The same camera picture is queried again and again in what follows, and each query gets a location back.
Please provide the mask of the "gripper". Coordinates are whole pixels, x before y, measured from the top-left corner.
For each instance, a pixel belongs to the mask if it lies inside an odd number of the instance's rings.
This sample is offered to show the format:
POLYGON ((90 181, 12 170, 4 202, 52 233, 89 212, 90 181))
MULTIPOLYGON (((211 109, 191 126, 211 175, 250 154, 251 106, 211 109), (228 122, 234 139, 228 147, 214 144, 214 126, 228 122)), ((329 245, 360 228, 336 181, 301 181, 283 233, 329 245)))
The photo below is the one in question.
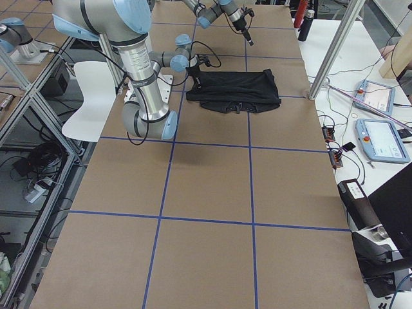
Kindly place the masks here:
POLYGON ((200 71, 200 58, 199 55, 195 54, 194 57, 192 57, 189 60, 189 66, 187 67, 187 72, 188 73, 198 73, 200 71))
POLYGON ((235 29, 239 32, 243 32, 243 36, 245 40, 248 42, 250 46, 254 45, 254 41, 252 40, 248 28, 247 28, 247 22, 245 20, 245 17, 248 15, 247 12, 234 12, 231 15, 231 22, 235 29))

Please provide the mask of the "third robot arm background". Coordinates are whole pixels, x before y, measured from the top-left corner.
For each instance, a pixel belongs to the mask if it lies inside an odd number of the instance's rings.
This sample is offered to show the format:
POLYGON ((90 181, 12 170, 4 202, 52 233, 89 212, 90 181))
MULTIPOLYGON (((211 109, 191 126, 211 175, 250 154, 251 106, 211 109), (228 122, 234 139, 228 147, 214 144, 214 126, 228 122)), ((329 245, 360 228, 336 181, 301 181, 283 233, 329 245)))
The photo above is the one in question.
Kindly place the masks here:
POLYGON ((40 64, 52 46, 34 40, 23 21, 16 17, 1 20, 1 49, 10 54, 16 64, 40 64))

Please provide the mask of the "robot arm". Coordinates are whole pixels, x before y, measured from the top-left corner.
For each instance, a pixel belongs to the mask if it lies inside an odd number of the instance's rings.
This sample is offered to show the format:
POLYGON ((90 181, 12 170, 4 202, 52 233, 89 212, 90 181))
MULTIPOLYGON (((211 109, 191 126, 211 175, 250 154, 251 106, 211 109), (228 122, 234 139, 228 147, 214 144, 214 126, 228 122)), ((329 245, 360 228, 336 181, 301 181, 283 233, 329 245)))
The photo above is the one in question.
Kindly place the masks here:
POLYGON ((254 17, 252 8, 240 8, 234 1, 214 1, 210 7, 206 7, 201 1, 183 0, 182 2, 196 16, 198 24, 203 29, 211 26, 223 15, 235 34, 242 35, 250 46, 254 45, 248 31, 254 17))
POLYGON ((151 29, 151 9, 147 1, 54 1, 53 20, 63 34, 87 41, 106 35, 118 49, 138 99, 125 104, 122 111, 129 134, 162 140, 174 137, 178 115, 163 100, 157 77, 162 67, 183 71, 190 66, 188 35, 176 38, 174 52, 149 52, 145 41, 151 29))

